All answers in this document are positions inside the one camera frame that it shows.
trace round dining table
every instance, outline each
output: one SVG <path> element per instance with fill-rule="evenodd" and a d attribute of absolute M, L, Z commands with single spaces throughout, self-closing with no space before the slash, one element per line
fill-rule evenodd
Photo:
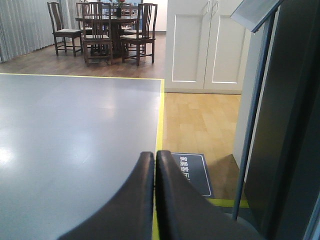
<path fill-rule="evenodd" d="M 112 34 L 112 44 L 113 44 L 113 54 L 120 55 L 121 54 L 121 39 L 120 36 L 122 34 L 121 25 L 126 23 L 134 23 L 137 21 L 138 15 L 132 14 L 131 16 L 111 16 L 111 34 Z M 82 16 L 76 16 L 75 20 L 78 22 L 82 22 Z M 102 21 L 105 21 L 105 24 L 108 24 L 109 18 L 103 18 Z"/>

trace chair back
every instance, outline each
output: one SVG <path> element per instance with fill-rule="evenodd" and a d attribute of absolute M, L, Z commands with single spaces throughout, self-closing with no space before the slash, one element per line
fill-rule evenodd
<path fill-rule="evenodd" d="M 64 28 L 64 20 L 60 10 L 59 3 L 56 1 L 47 2 L 49 15 L 51 19 L 52 31 L 55 33 Z"/>
<path fill-rule="evenodd" d="M 150 32 L 152 32 L 152 38 L 155 38 L 156 20 L 157 20 L 158 5 L 153 3 L 141 3 L 138 5 L 138 16 L 136 23 L 136 38 L 148 39 L 150 38 Z"/>
<path fill-rule="evenodd" d="M 121 7 L 121 16 L 131 16 L 132 14 L 132 5 L 131 3 L 123 3 Z"/>
<path fill-rule="evenodd" d="M 83 39 L 87 39 L 86 26 L 92 28 L 89 39 L 103 40 L 112 38 L 111 34 L 111 4 L 105 2 L 81 3 Z"/>

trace white wall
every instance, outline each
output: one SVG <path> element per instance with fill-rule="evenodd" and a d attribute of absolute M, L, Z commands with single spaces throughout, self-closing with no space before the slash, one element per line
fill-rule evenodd
<path fill-rule="evenodd" d="M 155 30 L 167 31 L 167 9 L 168 0 L 143 0 L 143 3 L 158 4 L 158 12 L 156 16 Z"/>

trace dark wood floor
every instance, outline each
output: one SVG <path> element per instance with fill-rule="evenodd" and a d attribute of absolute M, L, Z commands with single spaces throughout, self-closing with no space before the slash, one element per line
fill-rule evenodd
<path fill-rule="evenodd" d="M 147 51 L 151 51 L 151 46 L 147 46 Z M 135 60 L 126 59 L 125 63 L 122 63 L 121 58 L 116 58 L 113 65 L 101 62 L 93 63 L 88 67 L 81 52 L 77 52 L 77 56 L 74 57 L 72 51 L 69 51 L 67 55 L 63 51 L 59 51 L 59 56 L 56 56 L 55 48 L 52 45 L 1 63 L 0 73 L 163 79 L 165 76 L 165 52 L 166 36 L 157 34 L 154 64 L 151 63 L 151 57 L 147 56 L 140 59 L 138 67 Z"/>

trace wooden floor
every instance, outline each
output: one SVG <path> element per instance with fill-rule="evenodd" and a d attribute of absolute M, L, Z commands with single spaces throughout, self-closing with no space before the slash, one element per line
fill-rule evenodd
<path fill-rule="evenodd" d="M 56 56 L 53 46 L 17 57 L 0 64 L 0 73 L 77 75 L 128 78 L 165 77 L 166 36 L 155 41 L 155 62 L 142 58 L 140 66 L 133 59 L 123 64 L 115 59 L 105 62 L 84 62 L 80 52 L 73 57 L 63 51 Z M 172 152 L 205 155 L 215 197 L 234 199 L 238 167 L 232 150 L 240 104 L 239 95 L 166 93 L 164 106 L 163 148 Z"/>

